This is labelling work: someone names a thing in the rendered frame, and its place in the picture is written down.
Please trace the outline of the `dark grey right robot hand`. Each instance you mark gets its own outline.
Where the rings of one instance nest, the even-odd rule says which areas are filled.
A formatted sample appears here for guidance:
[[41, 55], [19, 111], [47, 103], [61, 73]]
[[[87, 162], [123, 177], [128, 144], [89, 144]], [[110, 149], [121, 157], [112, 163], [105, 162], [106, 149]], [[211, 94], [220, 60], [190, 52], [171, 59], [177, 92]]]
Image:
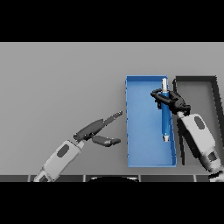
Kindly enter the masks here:
[[182, 112], [184, 116], [189, 116], [191, 106], [187, 105], [185, 100], [175, 91], [170, 91], [167, 96], [162, 93], [162, 89], [153, 90], [150, 95], [155, 99], [157, 108], [161, 109], [162, 105], [166, 105], [168, 109], [176, 115], [178, 112]]

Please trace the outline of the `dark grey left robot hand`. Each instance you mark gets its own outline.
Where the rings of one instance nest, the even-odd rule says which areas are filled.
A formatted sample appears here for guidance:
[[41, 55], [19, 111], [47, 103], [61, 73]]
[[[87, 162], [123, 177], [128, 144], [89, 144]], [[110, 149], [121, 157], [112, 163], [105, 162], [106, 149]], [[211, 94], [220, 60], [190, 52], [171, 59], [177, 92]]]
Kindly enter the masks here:
[[93, 143], [99, 144], [104, 147], [110, 147], [112, 145], [119, 144], [121, 142], [119, 138], [108, 138], [105, 136], [98, 136], [98, 133], [122, 114], [123, 112], [119, 111], [105, 120], [99, 119], [97, 121], [91, 122], [89, 125], [74, 134], [73, 138], [78, 143], [80, 141], [88, 141], [89, 139], [91, 139]]

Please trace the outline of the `blue pipe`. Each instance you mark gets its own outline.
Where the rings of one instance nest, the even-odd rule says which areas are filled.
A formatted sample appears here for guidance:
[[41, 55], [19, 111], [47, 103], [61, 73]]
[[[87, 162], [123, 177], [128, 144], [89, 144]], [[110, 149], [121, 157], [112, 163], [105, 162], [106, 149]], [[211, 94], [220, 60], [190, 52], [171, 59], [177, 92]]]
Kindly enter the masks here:
[[[162, 79], [162, 96], [168, 97], [169, 91], [167, 88], [167, 79]], [[170, 124], [169, 124], [169, 107], [162, 103], [162, 134], [163, 140], [167, 143], [170, 139]]]

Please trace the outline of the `dark grey bin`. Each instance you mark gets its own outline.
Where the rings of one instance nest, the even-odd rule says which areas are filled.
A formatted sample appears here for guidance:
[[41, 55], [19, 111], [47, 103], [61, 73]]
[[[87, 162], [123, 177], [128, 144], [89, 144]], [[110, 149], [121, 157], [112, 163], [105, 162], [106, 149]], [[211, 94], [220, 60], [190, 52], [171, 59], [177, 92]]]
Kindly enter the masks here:
[[200, 114], [211, 131], [224, 164], [224, 114], [216, 76], [177, 76], [173, 88]]

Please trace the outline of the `blue bin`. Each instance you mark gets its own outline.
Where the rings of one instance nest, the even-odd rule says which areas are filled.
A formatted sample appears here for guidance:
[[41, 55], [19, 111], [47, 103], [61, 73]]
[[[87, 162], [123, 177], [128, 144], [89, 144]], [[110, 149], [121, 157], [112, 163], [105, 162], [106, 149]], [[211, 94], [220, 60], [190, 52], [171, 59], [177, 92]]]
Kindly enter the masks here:
[[162, 87], [166, 75], [127, 75], [126, 136], [128, 167], [164, 168], [177, 164], [175, 140], [170, 120], [170, 140], [166, 143], [162, 134], [162, 110], [158, 109], [151, 92]]

